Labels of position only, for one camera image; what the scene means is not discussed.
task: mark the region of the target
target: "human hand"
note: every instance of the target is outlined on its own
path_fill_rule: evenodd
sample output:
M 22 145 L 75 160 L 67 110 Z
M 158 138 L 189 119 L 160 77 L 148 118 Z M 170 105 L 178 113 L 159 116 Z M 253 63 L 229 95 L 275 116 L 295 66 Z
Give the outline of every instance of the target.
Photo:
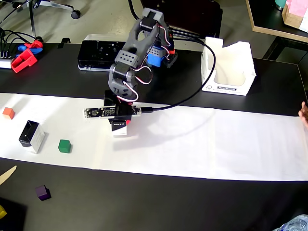
M 302 102 L 302 109 L 300 109 L 298 115 L 306 128 L 308 128 L 308 107 L 306 106 L 305 102 Z

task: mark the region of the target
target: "orange cube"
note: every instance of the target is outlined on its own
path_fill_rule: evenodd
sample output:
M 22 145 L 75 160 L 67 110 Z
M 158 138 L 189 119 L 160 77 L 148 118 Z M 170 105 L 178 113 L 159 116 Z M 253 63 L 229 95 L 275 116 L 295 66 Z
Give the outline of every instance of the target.
M 12 108 L 6 107 L 2 114 L 7 119 L 13 119 L 15 112 L 13 111 Z

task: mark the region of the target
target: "chair leg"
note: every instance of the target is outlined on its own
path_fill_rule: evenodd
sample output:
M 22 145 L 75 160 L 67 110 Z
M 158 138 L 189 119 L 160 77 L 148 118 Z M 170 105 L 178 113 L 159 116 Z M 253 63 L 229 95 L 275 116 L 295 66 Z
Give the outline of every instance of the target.
M 36 32 L 35 32 L 35 27 L 34 27 L 33 1 L 29 1 L 27 3 L 27 6 L 29 8 L 29 13 L 30 13 L 30 23 L 31 23 L 32 36 L 34 36 L 36 38 L 37 35 L 36 35 Z
M 276 60 L 284 48 L 285 44 L 282 38 L 277 36 L 273 41 L 273 43 L 271 44 L 270 48 L 263 56 L 263 59 Z
M 64 10 L 69 10 L 70 12 L 74 11 L 74 8 L 70 5 L 58 4 L 58 3 L 47 1 L 47 0 L 42 0 L 40 2 L 40 6 L 51 6 L 51 7 L 64 9 Z

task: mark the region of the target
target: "purple cube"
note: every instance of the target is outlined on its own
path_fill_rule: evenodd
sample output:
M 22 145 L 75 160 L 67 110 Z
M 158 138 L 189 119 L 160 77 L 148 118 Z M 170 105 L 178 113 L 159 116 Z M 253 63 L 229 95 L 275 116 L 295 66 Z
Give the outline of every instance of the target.
M 45 201 L 51 198 L 50 191 L 46 188 L 45 185 L 39 186 L 35 188 L 35 192 L 41 201 Z

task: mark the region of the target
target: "floor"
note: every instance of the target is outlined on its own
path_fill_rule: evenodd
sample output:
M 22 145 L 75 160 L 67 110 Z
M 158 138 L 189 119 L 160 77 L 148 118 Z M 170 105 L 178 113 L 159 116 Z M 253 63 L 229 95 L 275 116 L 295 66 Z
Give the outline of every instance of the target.
M 262 58 L 268 47 L 275 39 L 272 35 L 253 32 L 248 16 L 245 0 L 216 0 L 223 9 L 223 18 L 220 37 L 225 45 L 237 41 L 250 42 L 252 54 L 255 58 Z M 82 16 L 74 20 L 70 12 L 39 7 L 35 10 L 35 23 L 37 35 L 43 37 L 45 42 L 60 42 L 62 38 L 70 38 L 72 43 L 81 43 L 88 34 L 103 34 L 107 39 L 118 38 L 125 41 L 135 19 L 130 13 L 127 0 L 57 0 L 57 3 L 69 4 L 81 11 Z M 133 0 L 137 15 L 142 13 L 140 0 Z M 0 20 L 5 17 L 12 7 L 5 5 L 0 10 Z M 0 25 L 3 29 L 31 33 L 28 9 L 12 16 Z M 190 43 L 176 44 L 178 49 L 200 50 L 200 46 Z M 286 48 L 278 61 L 298 63 L 305 54 Z M 308 79 L 308 55 L 301 61 L 299 68 L 304 79 Z

